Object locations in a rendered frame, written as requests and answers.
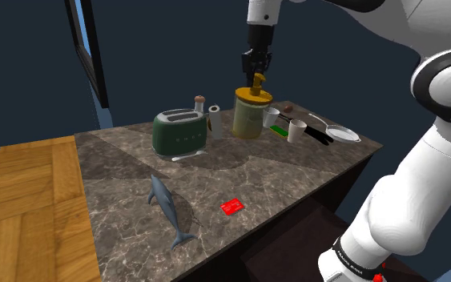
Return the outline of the black-framed window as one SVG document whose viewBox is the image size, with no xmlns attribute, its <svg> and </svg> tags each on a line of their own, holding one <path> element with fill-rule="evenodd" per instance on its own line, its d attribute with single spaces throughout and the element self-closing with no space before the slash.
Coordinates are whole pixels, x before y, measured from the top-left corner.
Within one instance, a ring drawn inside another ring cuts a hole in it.
<svg viewBox="0 0 451 282">
<path fill-rule="evenodd" d="M 63 0 L 76 54 L 101 108 L 108 108 L 107 87 L 96 32 L 92 0 Z"/>
</svg>

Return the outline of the clear glass cup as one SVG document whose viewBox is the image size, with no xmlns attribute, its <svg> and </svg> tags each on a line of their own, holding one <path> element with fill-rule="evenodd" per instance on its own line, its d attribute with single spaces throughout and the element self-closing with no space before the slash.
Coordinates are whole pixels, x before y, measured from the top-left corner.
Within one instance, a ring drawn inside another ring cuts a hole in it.
<svg viewBox="0 0 451 282">
<path fill-rule="evenodd" d="M 274 125 L 280 111 L 274 107 L 266 107 L 263 112 L 263 127 L 269 128 Z"/>
</svg>

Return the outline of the silver frying pan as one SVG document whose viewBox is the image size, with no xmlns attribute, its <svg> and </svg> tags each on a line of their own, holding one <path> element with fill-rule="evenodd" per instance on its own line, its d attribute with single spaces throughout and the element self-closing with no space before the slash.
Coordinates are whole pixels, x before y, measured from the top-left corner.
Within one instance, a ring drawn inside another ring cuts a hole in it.
<svg viewBox="0 0 451 282">
<path fill-rule="evenodd" d="M 334 140 L 342 143 L 359 143 L 361 141 L 360 136 L 354 131 L 339 125 L 328 124 L 312 113 L 309 113 L 309 115 L 314 119 L 321 121 L 325 125 L 325 133 Z"/>
</svg>

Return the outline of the white paper towel roll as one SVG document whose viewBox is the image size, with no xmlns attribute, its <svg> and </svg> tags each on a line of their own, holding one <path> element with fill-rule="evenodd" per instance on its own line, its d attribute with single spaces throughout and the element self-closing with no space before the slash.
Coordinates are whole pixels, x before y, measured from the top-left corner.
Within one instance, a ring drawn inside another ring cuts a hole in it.
<svg viewBox="0 0 451 282">
<path fill-rule="evenodd" d="M 214 139 L 223 137 L 221 111 L 219 106 L 213 105 L 208 108 L 208 118 L 211 125 L 211 135 Z"/>
</svg>

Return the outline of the green toaster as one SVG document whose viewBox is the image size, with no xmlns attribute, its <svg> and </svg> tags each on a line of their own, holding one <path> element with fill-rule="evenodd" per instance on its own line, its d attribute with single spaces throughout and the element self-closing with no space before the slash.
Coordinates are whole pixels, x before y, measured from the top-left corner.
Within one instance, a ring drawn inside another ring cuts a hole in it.
<svg viewBox="0 0 451 282">
<path fill-rule="evenodd" d="M 152 148 L 162 157 L 186 155 L 206 146 L 207 119 L 190 108 L 163 111 L 152 126 Z"/>
</svg>

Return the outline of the red card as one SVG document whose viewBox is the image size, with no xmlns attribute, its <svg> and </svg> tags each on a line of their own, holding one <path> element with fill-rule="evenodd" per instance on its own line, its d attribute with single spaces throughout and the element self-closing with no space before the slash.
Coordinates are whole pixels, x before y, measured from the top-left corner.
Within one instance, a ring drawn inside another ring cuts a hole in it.
<svg viewBox="0 0 451 282">
<path fill-rule="evenodd" d="M 230 216 L 244 209 L 244 205 L 237 198 L 234 198 L 226 203 L 222 203 L 220 208 L 227 216 Z"/>
</svg>

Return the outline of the blue-grey shark toy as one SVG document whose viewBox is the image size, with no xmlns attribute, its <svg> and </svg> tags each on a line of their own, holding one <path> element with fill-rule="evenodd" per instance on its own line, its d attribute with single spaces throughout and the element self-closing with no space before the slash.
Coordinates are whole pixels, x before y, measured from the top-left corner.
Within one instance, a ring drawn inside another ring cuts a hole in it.
<svg viewBox="0 0 451 282">
<path fill-rule="evenodd" d="M 147 202 L 151 203 L 154 197 L 156 198 L 161 210 L 163 211 L 163 214 L 167 217 L 167 219 L 175 229 L 175 240 L 171 245 L 171 250 L 173 250 L 182 242 L 195 238 L 195 235 L 181 231 L 181 229 L 179 228 L 178 216 L 171 193 L 158 177 L 151 175 L 151 190 L 149 192 Z"/>
</svg>

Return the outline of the white paper cup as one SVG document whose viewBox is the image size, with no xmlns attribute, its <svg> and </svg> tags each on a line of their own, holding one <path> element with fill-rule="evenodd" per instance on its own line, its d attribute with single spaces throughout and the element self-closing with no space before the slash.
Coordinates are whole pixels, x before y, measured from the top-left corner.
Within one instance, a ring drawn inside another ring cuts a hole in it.
<svg viewBox="0 0 451 282">
<path fill-rule="evenodd" d="M 288 142 L 295 143 L 304 133 L 307 124 L 299 119 L 291 119 L 288 127 Z"/>
</svg>

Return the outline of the dark robot stand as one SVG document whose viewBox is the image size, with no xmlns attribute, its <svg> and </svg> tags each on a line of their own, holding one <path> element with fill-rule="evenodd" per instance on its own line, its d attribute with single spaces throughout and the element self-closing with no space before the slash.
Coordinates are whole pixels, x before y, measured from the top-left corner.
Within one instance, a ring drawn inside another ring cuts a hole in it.
<svg viewBox="0 0 451 282">
<path fill-rule="evenodd" d="M 324 207 L 315 209 L 245 261 L 251 282 L 324 282 L 319 255 L 347 226 Z"/>
</svg>

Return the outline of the yellow-lidded glass soap dispenser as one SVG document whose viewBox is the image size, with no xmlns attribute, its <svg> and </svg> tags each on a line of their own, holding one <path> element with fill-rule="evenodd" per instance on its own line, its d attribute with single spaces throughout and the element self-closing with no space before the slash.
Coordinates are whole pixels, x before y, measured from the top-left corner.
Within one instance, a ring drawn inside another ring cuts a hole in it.
<svg viewBox="0 0 451 282">
<path fill-rule="evenodd" d="M 255 139 L 263 128 L 263 113 L 273 100 L 270 93 L 262 88 L 264 75 L 255 73 L 251 87 L 240 87 L 235 91 L 236 101 L 232 133 L 240 139 Z"/>
</svg>

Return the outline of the black kitchen knife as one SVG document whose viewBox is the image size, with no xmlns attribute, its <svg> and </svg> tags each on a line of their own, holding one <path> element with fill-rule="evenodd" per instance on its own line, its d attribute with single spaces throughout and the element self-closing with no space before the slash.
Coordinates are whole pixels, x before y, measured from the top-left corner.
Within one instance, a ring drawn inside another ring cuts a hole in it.
<svg viewBox="0 0 451 282">
<path fill-rule="evenodd" d="M 289 118 L 286 115 L 280 114 L 280 117 L 285 120 L 286 122 L 290 122 L 292 118 Z M 309 135 L 310 137 L 314 138 L 315 140 L 319 141 L 320 143 L 328 146 L 330 143 L 333 142 L 333 138 L 329 137 L 325 133 L 322 133 L 321 131 L 318 131 L 312 127 L 309 127 L 307 125 L 304 134 Z"/>
</svg>

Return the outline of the white spoon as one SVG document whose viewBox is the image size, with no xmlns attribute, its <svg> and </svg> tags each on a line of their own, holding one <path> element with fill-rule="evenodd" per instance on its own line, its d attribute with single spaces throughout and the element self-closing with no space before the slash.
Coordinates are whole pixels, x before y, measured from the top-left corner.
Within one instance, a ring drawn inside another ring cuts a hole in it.
<svg viewBox="0 0 451 282">
<path fill-rule="evenodd" d="M 198 150 L 198 151 L 196 151 L 194 153 L 191 153 L 191 154 L 188 154 L 188 155 L 181 155 L 181 156 L 173 157 L 171 160 L 173 162 L 176 162 L 176 161 L 179 161 L 181 159 L 186 159 L 186 158 L 189 158 L 189 157 L 194 157 L 194 156 L 203 155 L 203 154 L 207 154 L 207 152 L 203 151 L 203 150 Z"/>
</svg>

